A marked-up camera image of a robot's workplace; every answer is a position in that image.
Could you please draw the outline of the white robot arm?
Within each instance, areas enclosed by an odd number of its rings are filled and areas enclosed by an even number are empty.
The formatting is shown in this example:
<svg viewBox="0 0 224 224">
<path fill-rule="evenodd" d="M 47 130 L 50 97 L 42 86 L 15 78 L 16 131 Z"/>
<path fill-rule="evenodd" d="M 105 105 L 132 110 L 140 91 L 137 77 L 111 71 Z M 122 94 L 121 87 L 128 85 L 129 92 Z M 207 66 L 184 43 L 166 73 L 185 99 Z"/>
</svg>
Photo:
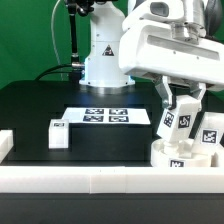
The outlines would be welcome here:
<svg viewBox="0 0 224 224">
<path fill-rule="evenodd" d="M 213 34 L 222 20 L 221 0 L 131 0 L 132 9 L 120 23 L 110 5 L 96 3 L 91 60 L 116 62 L 124 74 L 150 79 L 175 106 L 169 86 L 187 86 L 200 99 L 209 87 L 224 87 L 224 45 Z"/>
</svg>

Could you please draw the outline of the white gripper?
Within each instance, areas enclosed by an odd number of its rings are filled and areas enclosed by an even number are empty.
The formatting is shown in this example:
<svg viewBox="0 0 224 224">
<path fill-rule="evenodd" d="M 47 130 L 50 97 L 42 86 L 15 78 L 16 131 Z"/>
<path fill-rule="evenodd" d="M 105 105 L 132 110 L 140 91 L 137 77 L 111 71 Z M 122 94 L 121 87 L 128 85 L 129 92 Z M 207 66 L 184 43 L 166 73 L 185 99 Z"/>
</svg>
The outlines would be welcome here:
<svg viewBox="0 0 224 224">
<path fill-rule="evenodd" d="M 172 109 L 170 78 L 189 84 L 190 105 L 209 89 L 224 89 L 224 44 L 212 37 L 222 20 L 221 0 L 137 0 L 125 18 L 119 67 L 155 79 L 162 106 Z"/>
</svg>

